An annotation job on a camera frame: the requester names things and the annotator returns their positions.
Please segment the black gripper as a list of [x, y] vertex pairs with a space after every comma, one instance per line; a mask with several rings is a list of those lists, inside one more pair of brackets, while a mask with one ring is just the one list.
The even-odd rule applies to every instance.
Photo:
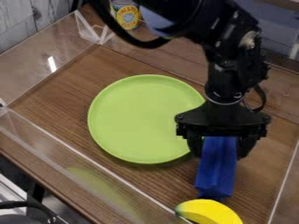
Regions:
[[177, 135], [186, 138], [187, 132], [198, 136], [187, 137], [191, 154], [202, 157], [202, 137], [239, 137], [238, 159], [245, 158], [257, 145], [258, 139], [267, 136], [271, 116], [251, 112], [239, 104], [221, 106], [206, 101], [198, 108], [179, 113], [175, 118]]

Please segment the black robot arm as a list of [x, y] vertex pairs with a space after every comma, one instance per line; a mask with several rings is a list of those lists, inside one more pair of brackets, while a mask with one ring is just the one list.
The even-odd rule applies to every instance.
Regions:
[[251, 108], [246, 94], [267, 98], [261, 83], [270, 70], [258, 20], [234, 0], [134, 0], [149, 29], [162, 38], [185, 37], [203, 48], [209, 61], [207, 101], [175, 116], [177, 135], [203, 156], [210, 137], [234, 137], [245, 158], [267, 136], [271, 117]]

